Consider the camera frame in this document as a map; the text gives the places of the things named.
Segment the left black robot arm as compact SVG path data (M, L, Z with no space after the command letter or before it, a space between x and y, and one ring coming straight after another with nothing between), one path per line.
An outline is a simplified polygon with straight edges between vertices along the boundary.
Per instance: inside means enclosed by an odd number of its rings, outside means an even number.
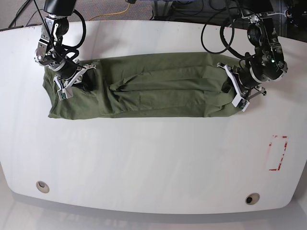
M224 109L226 116L231 116L238 111L244 112L252 98L267 94L261 84L268 81L279 81L288 70L273 19L268 14L273 10L271 2L261 0L254 3L251 0L238 0L235 9L239 13L232 14L232 9L229 2L225 1L225 7L218 10L205 23L207 26L215 16L227 12L228 17L220 27L220 39L224 49L218 54L229 51L239 59L238 66L231 67L221 62L217 64L226 72L235 91L233 100ZM239 54L231 47L232 41L227 42L224 37L225 27L229 25L234 29L234 21L239 18L249 20L247 36L249 42L254 46L253 55L248 52L244 55Z

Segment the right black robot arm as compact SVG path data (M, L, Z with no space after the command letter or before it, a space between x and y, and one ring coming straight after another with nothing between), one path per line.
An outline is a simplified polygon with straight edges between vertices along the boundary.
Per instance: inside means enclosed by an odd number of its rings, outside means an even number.
M94 64L81 65L77 57L85 41L86 24L83 16L75 9L75 0L47 0L43 11L48 14L42 19L41 37L35 51L35 62L53 71L52 81L57 85L60 100L73 96L73 87L90 92L96 89L96 80L88 72ZM68 17L76 14L82 23L82 36L78 44L63 44L63 36L69 30Z

